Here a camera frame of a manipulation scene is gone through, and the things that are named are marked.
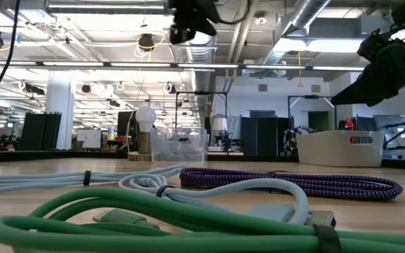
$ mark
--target desk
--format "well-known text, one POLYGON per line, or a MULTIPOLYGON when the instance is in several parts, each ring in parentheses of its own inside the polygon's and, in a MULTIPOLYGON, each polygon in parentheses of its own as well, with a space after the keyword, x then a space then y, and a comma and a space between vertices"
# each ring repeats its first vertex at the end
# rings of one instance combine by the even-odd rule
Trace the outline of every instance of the desk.
MULTIPOLYGON (((152 164, 151 162, 129 162, 120 159, 68 158, 56 160, 37 160, 29 162, 0 162, 1 174, 48 174, 73 171, 128 172, 142 171, 172 164, 152 164)), ((337 229, 349 231, 368 231, 382 233, 405 233, 405 170, 386 168, 337 168, 322 167, 298 163, 281 162, 207 162, 188 164, 194 167, 211 167, 214 169, 235 169, 244 171, 268 172, 286 170, 298 174, 354 174, 358 176, 379 176, 401 184, 404 192, 396 200, 387 202, 362 202, 352 200, 334 200, 322 197, 310 197, 312 210, 330 210, 335 214, 337 229)), ((179 176, 173 176, 169 184, 180 187, 179 176)), ((116 184, 104 187, 117 188, 116 184)), ((39 190, 19 190, 0 194, 1 215, 27 215, 39 205, 53 197, 82 187, 54 188, 39 190)), ((247 212, 258 204, 294 204, 291 195, 270 194, 262 192, 242 192, 209 197, 204 199, 218 205, 224 205, 239 212, 247 212)), ((91 223, 92 216, 101 212, 95 209, 70 219, 74 223, 91 223)), ((176 231, 177 228, 159 222, 162 229, 176 231)), ((12 252, 9 247, 0 245, 0 253, 12 252)))

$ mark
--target white basket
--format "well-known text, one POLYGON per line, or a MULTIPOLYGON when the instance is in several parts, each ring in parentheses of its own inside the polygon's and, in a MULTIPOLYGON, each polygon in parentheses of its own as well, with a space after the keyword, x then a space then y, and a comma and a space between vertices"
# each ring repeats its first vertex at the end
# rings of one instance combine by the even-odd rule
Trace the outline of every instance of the white basket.
POLYGON ((323 131, 296 136, 300 163, 336 167, 380 167, 384 133, 323 131), (351 143, 352 137, 370 137, 372 143, 351 143))

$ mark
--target light blue cable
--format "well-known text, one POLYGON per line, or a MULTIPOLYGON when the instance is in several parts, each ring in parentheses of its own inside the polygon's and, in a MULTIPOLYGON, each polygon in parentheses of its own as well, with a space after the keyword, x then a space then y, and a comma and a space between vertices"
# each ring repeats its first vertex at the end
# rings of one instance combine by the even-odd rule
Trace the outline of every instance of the light blue cable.
MULTIPOLYGON (((127 188, 126 186, 123 186, 123 183, 128 181, 129 186, 135 190, 140 190, 148 194, 156 194, 161 186, 168 185, 168 177, 179 174, 185 167, 186 165, 175 165, 166 168, 150 169, 148 171, 125 173, 94 172, 91 173, 90 183, 118 182, 119 187, 127 188)), ((0 191, 4 192, 33 188, 80 186, 83 184, 84 178, 85 172, 35 175, 1 175, 0 191)), ((289 222, 296 224, 303 224, 305 222, 309 211, 307 196, 299 186, 289 181, 280 179, 252 179, 202 191, 166 188, 163 197, 173 201, 184 202, 200 207, 209 207, 234 212, 232 209, 228 209, 210 202, 196 200, 192 197, 212 197, 215 195, 233 193, 239 190, 256 187, 280 188, 292 193, 297 200, 297 209, 289 222)))
MULTIPOLYGON (((166 168, 150 169, 148 171, 135 171, 124 173, 91 173, 90 183, 118 182, 125 176, 133 174, 154 174, 173 176, 179 174, 186 165, 175 165, 166 168)), ((22 190, 33 188, 52 188, 61 186, 80 186, 83 184, 85 172, 35 174, 35 175, 0 175, 0 191, 22 190)))
MULTIPOLYGON (((156 194, 161 186, 168 185, 167 177, 162 175, 151 175, 151 174, 134 174, 126 176, 118 182, 118 186, 124 189, 130 189, 123 185, 124 182, 128 181, 130 188, 141 190, 143 192, 156 194)), ((231 183, 226 186, 220 186, 218 188, 210 190, 183 190, 177 188, 165 188, 164 194, 167 198, 185 202, 187 204, 198 205, 202 207, 211 207, 217 209, 224 209, 226 211, 232 212, 230 209, 225 207, 220 207, 219 205, 212 204, 208 205, 207 202, 194 200, 192 197, 213 197, 221 195, 224 193, 234 193, 240 190, 246 190, 251 188, 279 188, 289 193, 292 193, 297 201, 297 208, 295 214, 289 221, 295 224, 304 224, 307 219, 307 214, 309 212, 309 201, 304 191, 294 183, 285 181, 282 179, 250 179, 246 181, 241 181, 237 183, 231 183)))

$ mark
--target cable connector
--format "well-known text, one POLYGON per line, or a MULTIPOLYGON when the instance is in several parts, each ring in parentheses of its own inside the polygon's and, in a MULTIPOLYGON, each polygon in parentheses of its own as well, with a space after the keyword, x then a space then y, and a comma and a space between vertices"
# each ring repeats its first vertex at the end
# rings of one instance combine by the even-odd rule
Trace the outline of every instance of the cable connector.
POLYGON ((104 212, 95 215, 93 217, 93 220, 98 223, 100 222, 128 223, 137 226, 155 228, 160 230, 157 224, 147 222, 145 217, 137 214, 132 214, 130 212, 123 211, 121 209, 114 209, 110 211, 105 210, 104 212))

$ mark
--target transparent bin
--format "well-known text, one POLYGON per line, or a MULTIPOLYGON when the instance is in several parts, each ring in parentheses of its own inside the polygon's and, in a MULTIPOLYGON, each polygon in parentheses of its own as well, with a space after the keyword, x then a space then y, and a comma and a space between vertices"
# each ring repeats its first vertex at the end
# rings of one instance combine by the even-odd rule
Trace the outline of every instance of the transparent bin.
POLYGON ((150 139, 153 162, 205 161, 205 129, 151 129, 150 139))

